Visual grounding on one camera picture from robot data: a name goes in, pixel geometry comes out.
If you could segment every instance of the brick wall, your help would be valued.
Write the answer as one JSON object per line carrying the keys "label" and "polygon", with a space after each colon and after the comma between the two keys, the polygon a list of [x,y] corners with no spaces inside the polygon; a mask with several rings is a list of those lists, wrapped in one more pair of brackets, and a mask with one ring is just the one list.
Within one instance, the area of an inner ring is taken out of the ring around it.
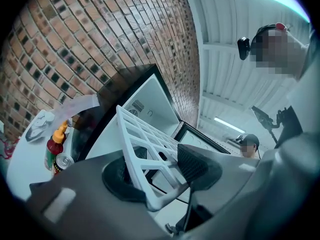
{"label": "brick wall", "polygon": [[29,0],[1,56],[0,120],[11,139],[39,110],[146,64],[158,65],[182,119],[196,125],[199,56],[187,0]]}

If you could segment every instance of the white grid shelf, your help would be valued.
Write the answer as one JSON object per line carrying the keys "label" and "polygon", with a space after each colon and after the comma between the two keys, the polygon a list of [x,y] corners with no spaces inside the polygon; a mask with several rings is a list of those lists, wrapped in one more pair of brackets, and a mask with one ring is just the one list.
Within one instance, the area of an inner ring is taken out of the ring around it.
{"label": "white grid shelf", "polygon": [[[171,168],[178,168],[179,142],[119,105],[116,107],[116,114],[123,155],[132,183],[135,188],[144,191],[147,208],[152,212],[159,211],[189,187],[187,183],[181,183],[171,171]],[[138,158],[135,146],[146,148],[149,154],[147,158],[151,159]],[[166,161],[160,157],[159,152],[166,156]],[[143,170],[160,170],[173,190],[161,197],[156,196]]]}

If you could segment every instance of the black border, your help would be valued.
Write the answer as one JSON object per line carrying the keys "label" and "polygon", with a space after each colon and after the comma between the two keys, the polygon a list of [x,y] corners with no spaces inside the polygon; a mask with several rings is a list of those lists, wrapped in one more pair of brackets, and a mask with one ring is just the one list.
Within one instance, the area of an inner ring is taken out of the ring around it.
{"label": "black border", "polygon": [[159,81],[167,99],[169,100],[171,107],[173,108],[173,111],[180,121],[180,115],[178,113],[178,110],[175,106],[175,103],[171,97],[171,94],[169,92],[169,89],[165,83],[165,80],[163,79],[157,65],[151,64],[150,68],[143,73],[125,92],[124,94],[109,108],[109,110],[104,114],[100,122],[97,124],[97,127],[93,130],[92,134],[89,136],[86,144],[84,145],[83,149],[80,152],[79,157],[77,158],[76,162],[85,160],[88,153],[90,152],[91,148],[99,138],[100,134],[103,132],[103,130],[106,128],[106,126],[109,124],[111,119],[116,115],[116,107],[117,105],[123,106],[126,101],[152,76],[155,75],[157,80]]}
{"label": "black border", "polygon": [[180,142],[182,140],[182,138],[185,136],[187,131],[191,132],[192,134],[197,136],[200,140],[204,141],[205,143],[207,143],[211,147],[215,148],[219,152],[224,153],[224,154],[231,154],[229,151],[224,149],[222,146],[220,146],[219,144],[217,144],[213,140],[209,139],[207,136],[205,136],[200,131],[198,131],[197,129],[193,128],[191,125],[187,124],[186,122],[183,122],[183,126],[181,127],[179,132],[176,134],[174,139],[176,141]]}

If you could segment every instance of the red bottle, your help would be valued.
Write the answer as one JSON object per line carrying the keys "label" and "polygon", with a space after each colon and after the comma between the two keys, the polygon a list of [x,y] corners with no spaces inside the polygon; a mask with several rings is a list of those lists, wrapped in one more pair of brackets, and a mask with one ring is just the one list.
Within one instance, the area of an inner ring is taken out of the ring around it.
{"label": "red bottle", "polygon": [[52,136],[52,139],[49,139],[46,143],[46,152],[44,158],[44,165],[48,170],[52,170],[52,164],[56,155],[59,155],[64,151],[64,146],[62,141],[64,139],[63,128],[60,127],[56,130]]}

